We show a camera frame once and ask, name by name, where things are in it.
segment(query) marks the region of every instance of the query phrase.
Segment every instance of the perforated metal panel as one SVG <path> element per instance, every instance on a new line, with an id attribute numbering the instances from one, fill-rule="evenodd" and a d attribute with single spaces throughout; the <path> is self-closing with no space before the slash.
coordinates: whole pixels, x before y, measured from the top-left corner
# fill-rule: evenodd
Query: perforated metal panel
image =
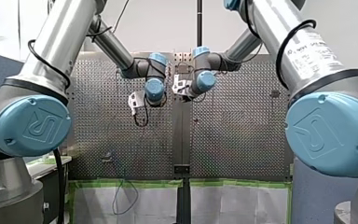
<path id="1" fill-rule="evenodd" d="M 171 92 L 167 91 L 168 102 L 163 108 L 148 107 L 149 124 L 139 128 L 128 97 L 144 88 L 143 78 L 121 78 L 102 53 L 80 55 L 73 78 L 75 141 L 68 150 L 74 157 L 71 178 L 172 178 Z M 144 117 L 145 112 L 138 116 L 140 120 Z"/>
<path id="2" fill-rule="evenodd" d="M 269 56 L 217 80 L 193 104 L 191 176 L 287 180 L 293 161 L 284 136 L 288 93 Z"/>
<path id="3" fill-rule="evenodd" d="M 181 62 L 178 55 L 167 56 Z M 239 72 L 219 75 L 214 90 L 192 107 L 179 104 L 177 97 L 174 101 L 169 77 L 168 103 L 149 108 L 145 128 L 135 126 L 127 105 L 131 92 L 143 89 L 143 79 L 122 79 L 102 53 L 80 55 L 73 78 L 75 127 L 68 140 L 72 179 L 172 179 L 173 161 L 185 164 L 188 153 L 190 177 L 289 177 L 293 154 L 284 137 L 288 95 L 269 56 L 256 57 Z"/>

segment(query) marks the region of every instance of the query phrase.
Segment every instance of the green tape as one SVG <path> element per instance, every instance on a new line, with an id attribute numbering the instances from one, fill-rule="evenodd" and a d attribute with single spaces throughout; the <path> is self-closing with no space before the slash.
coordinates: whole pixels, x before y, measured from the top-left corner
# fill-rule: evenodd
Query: green tape
<path id="1" fill-rule="evenodd" d="M 223 187 L 223 186 L 242 186 L 267 189 L 288 189 L 291 182 L 267 182 L 255 180 L 235 180 L 235 179 L 190 179 L 191 187 Z"/>
<path id="2" fill-rule="evenodd" d="M 69 203 L 68 203 L 68 210 L 69 210 L 69 217 L 70 217 L 70 224 L 74 224 L 75 221 L 75 192 L 76 192 L 76 187 L 74 185 L 69 185 L 68 186 L 68 198 L 69 198 Z"/>
<path id="3" fill-rule="evenodd" d="M 97 179 L 97 180 L 71 180 L 69 185 L 75 189 L 100 189 L 100 188 L 115 188 L 121 183 L 120 179 Z M 122 188 L 132 188 L 132 185 L 137 189 L 166 189 L 178 188 L 182 186 L 182 180 L 148 180 L 139 181 L 132 180 L 130 183 L 125 181 Z"/>
<path id="4" fill-rule="evenodd" d="M 287 209 L 286 209 L 286 218 L 287 224 L 292 224 L 292 197 L 293 197 L 293 186 L 289 185 L 289 189 L 287 192 Z"/>

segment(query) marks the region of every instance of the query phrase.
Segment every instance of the wire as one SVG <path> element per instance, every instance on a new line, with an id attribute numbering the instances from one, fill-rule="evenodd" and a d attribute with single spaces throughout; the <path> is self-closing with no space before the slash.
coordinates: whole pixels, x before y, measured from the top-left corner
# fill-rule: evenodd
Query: wire
<path id="1" fill-rule="evenodd" d="M 109 26 L 108 28 L 104 29 L 103 31 L 101 32 L 98 32 L 98 33 L 95 33 L 95 34 L 90 34 L 90 35 L 87 35 L 88 37 L 96 37 L 98 35 L 103 35 L 104 33 L 106 33 L 107 31 L 111 30 L 113 28 L 113 26 Z"/>
<path id="2" fill-rule="evenodd" d="M 249 0 L 245 0 L 244 2 L 245 4 L 245 21 L 246 23 L 248 23 L 248 28 L 249 28 L 249 31 L 257 38 L 260 39 L 260 36 L 258 35 L 258 33 L 254 30 L 254 28 L 252 27 L 252 24 L 251 24 L 251 19 L 249 17 Z"/>
<path id="3" fill-rule="evenodd" d="M 65 211 L 65 177 L 63 173 L 61 155 L 58 149 L 54 149 L 54 157 L 57 163 L 58 185 L 59 185 L 59 205 L 58 205 L 57 224 L 63 224 L 64 211 Z"/>
<path id="4" fill-rule="evenodd" d="M 144 97 L 144 108 L 145 108 L 146 118 L 144 119 L 144 122 L 142 124 L 138 122 L 138 119 L 136 118 L 136 114 L 133 115 L 133 120 L 135 121 L 136 126 L 138 126 L 140 128 L 146 127 L 147 124 L 149 123 L 149 114 L 148 114 L 147 106 L 146 106 L 146 97 Z"/>
<path id="5" fill-rule="evenodd" d="M 130 0 L 127 0 L 126 4 L 124 5 L 123 9 L 121 10 L 120 16 L 118 17 L 116 25 L 115 25 L 115 29 L 113 29 L 113 32 L 112 32 L 113 34 L 115 33 L 116 29 L 118 28 L 118 24 L 120 23 L 121 17 L 123 16 L 129 2 L 130 2 Z"/>
<path id="6" fill-rule="evenodd" d="M 41 63 L 43 63 L 47 67 L 51 68 L 58 75 L 62 76 L 66 80 L 65 88 L 68 89 L 69 86 L 71 86 L 71 79 L 64 72 L 60 71 L 60 69 L 58 69 L 58 68 L 54 67 L 53 65 L 51 65 L 50 63 L 48 63 L 48 61 L 46 61 L 39 54 L 37 54 L 36 51 L 34 51 L 34 45 L 33 44 L 34 44 L 35 41 L 36 40 L 34 40 L 34 39 L 28 41 L 28 49 L 36 57 L 37 60 L 39 60 Z"/>
<path id="7" fill-rule="evenodd" d="M 252 56 L 250 59 L 246 59 L 246 60 L 243 60 L 243 63 L 248 63 L 250 62 L 251 60 L 253 60 L 255 57 L 257 57 L 257 55 L 260 53 L 261 49 L 263 48 L 263 43 L 260 45 L 260 47 L 258 48 L 257 52 L 255 53 L 254 56 Z"/>
<path id="8" fill-rule="evenodd" d="M 276 74 L 277 74 L 277 77 L 278 77 L 279 81 L 281 82 L 281 84 L 287 90 L 289 90 L 289 88 L 287 87 L 287 85 L 283 79 L 283 76 L 282 76 L 282 58 L 283 58 L 284 50 L 286 49 L 287 44 L 293 38 L 293 36 L 295 36 L 298 31 L 300 31 L 301 29 L 306 28 L 306 27 L 316 28 L 316 21 L 315 20 L 306 20 L 306 21 L 301 22 L 297 27 L 295 27 L 293 30 L 291 30 L 289 32 L 289 34 L 283 40 L 283 42 L 278 50 L 277 60 L 275 62 Z"/>
<path id="9" fill-rule="evenodd" d="M 118 212 L 116 209 L 115 209 L 115 202 L 117 201 L 117 196 L 118 196 L 118 193 L 120 191 L 120 189 L 123 187 L 124 185 L 124 182 L 127 182 L 131 185 L 131 187 L 135 190 L 136 192 L 136 197 L 135 197 L 135 200 L 133 201 L 133 203 L 126 209 L 124 210 L 124 212 Z M 123 178 L 121 181 L 120 181 L 120 184 L 118 185 L 117 189 L 116 189 L 116 194 L 115 194 L 115 198 L 113 199 L 113 202 L 112 202 L 112 210 L 113 210 L 113 214 L 115 214 L 116 216 L 121 216 L 121 215 L 124 215 L 126 213 L 128 213 L 132 208 L 133 206 L 135 206 L 136 202 L 138 201 L 138 198 L 139 198 L 139 192 L 138 192 L 138 189 L 132 184 L 132 182 L 130 180 L 126 180 L 125 178 Z"/>
<path id="10" fill-rule="evenodd" d="M 127 0 L 126 4 L 124 5 L 123 9 L 121 10 L 121 13 L 120 13 L 120 16 L 118 17 L 117 19 L 117 22 L 116 22 L 116 25 L 115 25 L 115 29 L 113 29 L 112 31 L 112 34 L 114 34 L 118 28 L 118 24 L 120 23 L 121 21 L 121 17 L 123 16 L 126 8 L 127 8 L 127 5 L 129 4 L 130 0 Z M 95 38 L 98 36 L 98 35 L 103 35 L 104 33 L 106 33 L 107 31 L 111 30 L 113 28 L 113 26 L 109 26 L 108 28 L 104 29 L 103 31 L 100 31 L 100 28 L 101 28 L 101 16 L 98 15 L 100 17 L 100 19 L 98 20 L 98 28 L 97 28 L 97 31 L 98 33 L 96 34 L 90 34 L 90 35 L 86 35 L 88 37 L 92 37 L 91 39 L 91 42 L 94 43 L 95 42 Z"/>
<path id="11" fill-rule="evenodd" d="M 195 99 L 193 100 L 193 102 L 194 102 L 194 103 L 196 103 L 196 104 L 198 104 L 198 103 L 203 102 L 203 101 L 205 100 L 205 98 L 206 98 L 206 92 L 205 92 L 205 93 L 203 93 L 203 97 L 202 97 L 202 99 L 200 99 L 199 101 L 195 101 L 195 99 L 197 99 L 197 98 L 195 98 Z"/>

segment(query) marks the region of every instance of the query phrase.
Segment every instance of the metal stand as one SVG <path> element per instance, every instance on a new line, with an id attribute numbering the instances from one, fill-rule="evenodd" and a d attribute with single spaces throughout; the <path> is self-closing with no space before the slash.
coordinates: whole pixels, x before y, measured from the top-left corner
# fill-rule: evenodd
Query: metal stand
<path id="1" fill-rule="evenodd" d="M 180 79 L 190 77 L 191 69 L 186 67 L 191 62 L 189 53 L 176 53 L 175 74 Z M 191 191 L 190 191 L 190 138 L 191 138 L 191 111 L 192 104 L 185 103 L 181 96 L 176 96 L 173 106 L 174 136 L 173 139 L 173 162 L 174 175 L 183 180 L 182 187 L 177 191 L 176 224 L 191 224 Z"/>
<path id="2" fill-rule="evenodd" d="M 176 223 L 191 224 L 190 178 L 183 178 L 183 186 L 178 188 L 176 205 Z"/>

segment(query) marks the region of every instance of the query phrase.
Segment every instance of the blue joint cap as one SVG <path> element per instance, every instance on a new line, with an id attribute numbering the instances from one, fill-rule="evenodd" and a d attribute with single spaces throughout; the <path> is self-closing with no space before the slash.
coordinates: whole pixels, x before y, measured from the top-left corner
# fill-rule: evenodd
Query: blue joint cap
<path id="1" fill-rule="evenodd" d="M 203 71 L 197 77 L 197 87 L 202 92 L 209 91 L 216 84 L 216 77 L 211 71 Z"/>
<path id="2" fill-rule="evenodd" d="M 149 55 L 149 59 L 161 63 L 162 65 L 166 66 L 168 63 L 167 57 L 160 53 L 151 53 Z"/>
<path id="3" fill-rule="evenodd" d="M 164 83 L 158 78 L 150 78 L 146 81 L 145 93 L 149 102 L 159 102 L 164 96 Z"/>
<path id="4" fill-rule="evenodd" d="M 338 92 L 314 92 L 293 104 L 286 116 L 290 148 L 325 175 L 358 177 L 358 99 Z"/>
<path id="5" fill-rule="evenodd" d="M 211 51 L 209 50 L 208 47 L 205 47 L 205 46 L 197 47 L 196 49 L 193 49 L 193 57 L 197 58 L 201 54 L 209 53 L 209 52 L 211 52 Z"/>
<path id="6" fill-rule="evenodd" d="M 13 157 L 42 156 L 63 142 L 71 124 L 68 109 L 57 99 L 23 97 L 0 112 L 0 151 Z"/>
<path id="7" fill-rule="evenodd" d="M 225 0 L 225 8 L 231 11 L 237 10 L 241 0 Z"/>

